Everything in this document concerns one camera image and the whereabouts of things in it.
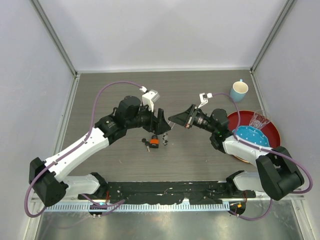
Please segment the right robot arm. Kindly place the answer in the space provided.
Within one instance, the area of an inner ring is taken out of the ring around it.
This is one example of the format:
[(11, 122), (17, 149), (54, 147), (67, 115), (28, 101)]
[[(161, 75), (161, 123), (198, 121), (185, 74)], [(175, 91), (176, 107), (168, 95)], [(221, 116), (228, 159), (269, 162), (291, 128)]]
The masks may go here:
[(238, 171), (227, 178), (226, 193), (233, 198), (243, 191), (264, 192), (275, 201), (293, 193), (304, 183), (298, 166), (290, 161), (286, 148), (262, 147), (234, 135), (229, 130), (229, 120), (224, 109), (214, 109), (205, 114), (194, 104), (187, 110), (172, 115), (169, 121), (189, 129), (198, 127), (211, 133), (211, 145), (218, 151), (237, 156), (257, 168), (256, 172)]

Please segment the small brass padlock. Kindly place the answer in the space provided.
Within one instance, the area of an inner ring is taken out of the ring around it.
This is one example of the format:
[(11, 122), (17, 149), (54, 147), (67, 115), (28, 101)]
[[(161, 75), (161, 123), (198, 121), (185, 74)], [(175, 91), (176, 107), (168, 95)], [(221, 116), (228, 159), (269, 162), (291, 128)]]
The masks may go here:
[(173, 128), (174, 126), (175, 126), (175, 123), (174, 122), (171, 122), (171, 121), (169, 121), (169, 126), (171, 127), (171, 128)]

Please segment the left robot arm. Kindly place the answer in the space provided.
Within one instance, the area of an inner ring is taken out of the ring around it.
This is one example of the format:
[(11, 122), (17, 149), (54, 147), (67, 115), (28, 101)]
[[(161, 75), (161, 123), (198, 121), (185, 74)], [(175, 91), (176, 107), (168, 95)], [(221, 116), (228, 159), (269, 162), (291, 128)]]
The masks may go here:
[(93, 154), (124, 137), (128, 130), (143, 128), (154, 135), (162, 135), (171, 127), (164, 110), (154, 113), (156, 92), (149, 91), (139, 99), (126, 96), (113, 112), (102, 117), (82, 138), (63, 151), (42, 161), (35, 158), (29, 165), (29, 183), (45, 207), (57, 204), (67, 196), (88, 194), (100, 200), (107, 192), (106, 182), (96, 172), (85, 176), (70, 176), (70, 172)]

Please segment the orange black padlock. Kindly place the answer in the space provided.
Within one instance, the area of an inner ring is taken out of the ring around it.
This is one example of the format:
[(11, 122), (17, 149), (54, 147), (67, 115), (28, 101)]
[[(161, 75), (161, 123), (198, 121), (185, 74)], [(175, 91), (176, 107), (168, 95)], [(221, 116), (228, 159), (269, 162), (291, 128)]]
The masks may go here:
[(149, 147), (152, 148), (152, 149), (158, 149), (159, 148), (159, 144), (160, 144), (160, 141), (159, 141), (159, 138), (157, 135), (152, 135), (151, 138), (150, 138), (150, 141), (149, 141)]

